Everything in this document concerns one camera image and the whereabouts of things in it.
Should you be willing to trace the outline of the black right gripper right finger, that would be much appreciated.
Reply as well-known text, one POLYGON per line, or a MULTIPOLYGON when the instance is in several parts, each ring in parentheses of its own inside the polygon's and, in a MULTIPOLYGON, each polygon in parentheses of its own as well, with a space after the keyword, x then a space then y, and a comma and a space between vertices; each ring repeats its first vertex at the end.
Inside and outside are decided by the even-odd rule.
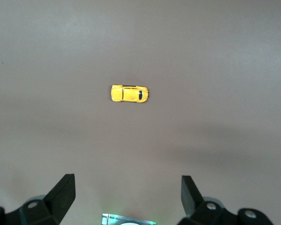
POLYGON ((177 225, 274 225, 261 211, 241 208, 237 214, 212 197, 203 197, 191 176, 181 178, 181 201, 186 216, 177 225))

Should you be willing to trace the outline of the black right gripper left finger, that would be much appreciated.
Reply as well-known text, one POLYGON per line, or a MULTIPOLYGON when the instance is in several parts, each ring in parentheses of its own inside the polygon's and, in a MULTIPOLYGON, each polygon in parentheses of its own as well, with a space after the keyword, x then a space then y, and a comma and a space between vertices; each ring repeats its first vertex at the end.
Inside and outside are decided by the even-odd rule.
POLYGON ((42 199, 33 199, 6 213, 0 206, 0 225, 60 225, 75 200, 75 176, 65 174, 42 199))

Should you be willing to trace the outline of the yellow beetle toy car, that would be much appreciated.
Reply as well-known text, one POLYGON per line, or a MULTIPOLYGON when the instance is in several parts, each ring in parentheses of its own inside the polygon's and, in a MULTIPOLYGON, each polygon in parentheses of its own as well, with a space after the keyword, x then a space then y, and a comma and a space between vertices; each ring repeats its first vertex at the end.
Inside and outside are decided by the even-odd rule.
POLYGON ((129 86, 114 84, 111 87, 111 99, 114 102, 144 103, 149 97, 145 86, 129 86))

